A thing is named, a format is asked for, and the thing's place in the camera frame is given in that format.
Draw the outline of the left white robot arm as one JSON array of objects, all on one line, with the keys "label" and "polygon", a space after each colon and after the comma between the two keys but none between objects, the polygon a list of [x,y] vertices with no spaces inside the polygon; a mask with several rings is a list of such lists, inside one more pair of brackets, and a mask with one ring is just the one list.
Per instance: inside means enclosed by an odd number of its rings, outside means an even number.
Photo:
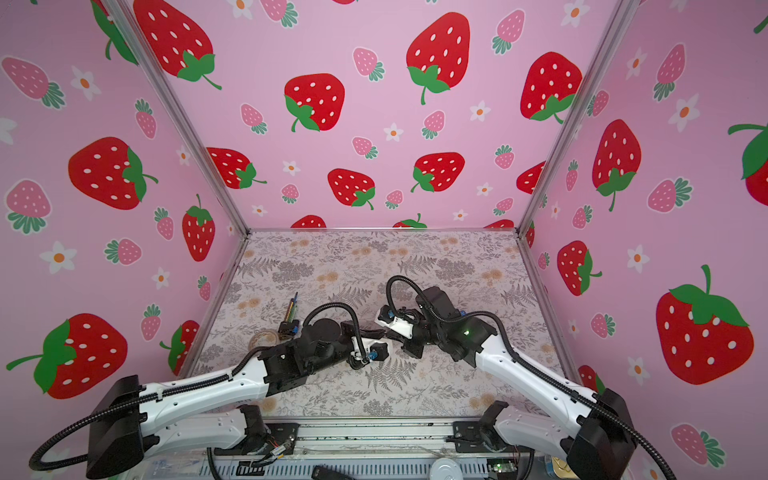
[{"label": "left white robot arm", "polygon": [[360,369],[387,358],[380,338],[364,339],[347,321],[323,318],[288,342],[258,347],[236,366],[166,383],[142,385],[136,375],[116,381],[89,427],[86,477],[107,479],[160,452],[163,431],[228,404],[289,391],[340,363]]}]

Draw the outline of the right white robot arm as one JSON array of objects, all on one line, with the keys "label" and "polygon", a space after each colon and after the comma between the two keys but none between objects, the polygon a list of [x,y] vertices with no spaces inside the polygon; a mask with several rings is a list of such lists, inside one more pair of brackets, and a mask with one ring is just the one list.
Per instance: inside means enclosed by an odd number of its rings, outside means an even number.
[{"label": "right white robot arm", "polygon": [[529,447],[563,459],[580,479],[621,479],[640,446],[626,401],[606,388],[570,381],[515,348],[502,320],[488,311],[462,312],[437,287],[416,291],[414,309],[388,304],[381,325],[400,338],[413,357],[434,345],[454,361],[503,381],[535,403],[541,414],[494,408],[486,438]]}]

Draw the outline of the black device on base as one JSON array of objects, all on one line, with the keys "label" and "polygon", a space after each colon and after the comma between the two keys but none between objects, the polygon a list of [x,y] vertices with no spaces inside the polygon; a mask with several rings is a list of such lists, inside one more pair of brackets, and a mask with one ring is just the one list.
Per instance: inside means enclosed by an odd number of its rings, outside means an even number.
[{"label": "black device on base", "polygon": [[311,473],[312,480],[354,480],[353,477],[323,465],[317,465]]}]

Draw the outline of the white round disc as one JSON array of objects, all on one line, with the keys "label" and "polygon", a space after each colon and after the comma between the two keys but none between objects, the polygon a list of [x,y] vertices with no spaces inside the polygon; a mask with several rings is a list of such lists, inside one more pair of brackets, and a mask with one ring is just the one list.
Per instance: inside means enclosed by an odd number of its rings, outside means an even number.
[{"label": "white round disc", "polygon": [[429,469],[429,480],[463,480],[461,466],[450,458],[436,460]]}]

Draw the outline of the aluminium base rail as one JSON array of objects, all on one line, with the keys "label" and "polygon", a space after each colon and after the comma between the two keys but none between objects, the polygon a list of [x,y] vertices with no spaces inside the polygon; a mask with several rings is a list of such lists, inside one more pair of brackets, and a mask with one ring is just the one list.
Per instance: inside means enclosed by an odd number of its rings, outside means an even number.
[{"label": "aluminium base rail", "polygon": [[563,459],[487,440],[490,414],[270,419],[254,439],[215,447],[209,459],[226,479],[311,479],[317,465],[354,479],[428,479],[440,458],[456,461],[464,479],[580,479]]}]

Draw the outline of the silver frame post right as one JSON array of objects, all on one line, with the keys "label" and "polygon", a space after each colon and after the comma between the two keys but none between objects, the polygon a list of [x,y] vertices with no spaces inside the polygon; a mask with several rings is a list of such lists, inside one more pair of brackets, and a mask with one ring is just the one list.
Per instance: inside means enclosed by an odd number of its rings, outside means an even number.
[{"label": "silver frame post right", "polygon": [[581,125],[586,114],[588,101],[595,93],[605,72],[620,46],[640,2],[635,0],[618,1],[607,23],[606,30],[594,51],[582,85],[576,95],[573,105],[568,109],[568,115],[560,132],[555,137],[550,155],[547,158],[542,174],[534,189],[534,194],[517,227],[517,236],[522,239],[534,220],[544,195],[547,193],[552,178],[556,175],[559,164],[575,138],[576,130]]}]

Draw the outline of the silver frame post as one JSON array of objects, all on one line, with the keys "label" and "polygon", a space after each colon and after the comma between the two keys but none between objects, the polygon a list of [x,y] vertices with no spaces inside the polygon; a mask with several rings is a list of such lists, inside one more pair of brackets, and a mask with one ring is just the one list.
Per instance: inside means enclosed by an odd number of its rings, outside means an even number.
[{"label": "silver frame post", "polygon": [[111,12],[118,30],[137,58],[140,67],[163,104],[180,138],[192,154],[199,170],[214,192],[219,204],[226,212],[237,234],[240,237],[247,238],[250,229],[229,194],[229,190],[220,178],[203,141],[185,112],[183,104],[169,84],[166,72],[161,68],[152,53],[149,43],[140,32],[139,25],[133,15],[132,2],[107,0],[105,5]]},{"label": "silver frame post", "polygon": [[544,195],[547,193],[552,178],[556,175],[559,164],[575,138],[576,130],[581,125],[586,114],[588,101],[595,93],[605,72],[620,46],[640,2],[635,0],[618,1],[607,23],[606,30],[594,51],[582,85],[576,95],[573,105],[568,109],[568,115],[560,132],[555,137],[550,155],[547,158],[542,174],[534,189],[534,194],[517,227],[517,236],[522,239],[534,220]]}]

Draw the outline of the silver frame post left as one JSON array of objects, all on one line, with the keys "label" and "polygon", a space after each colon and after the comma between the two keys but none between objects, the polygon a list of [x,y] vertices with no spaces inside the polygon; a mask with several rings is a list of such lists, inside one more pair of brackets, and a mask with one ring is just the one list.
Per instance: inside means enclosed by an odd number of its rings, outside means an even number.
[{"label": "silver frame post left", "polygon": [[240,237],[247,238],[250,229],[229,194],[229,190],[220,178],[203,141],[185,112],[183,104],[169,84],[166,72],[161,68],[152,53],[149,43],[140,32],[139,25],[133,15],[132,2],[107,0],[105,5],[111,12],[118,30],[137,58],[140,67],[163,104],[180,138],[192,154],[199,170],[214,192],[219,204],[226,212],[237,234]]}]

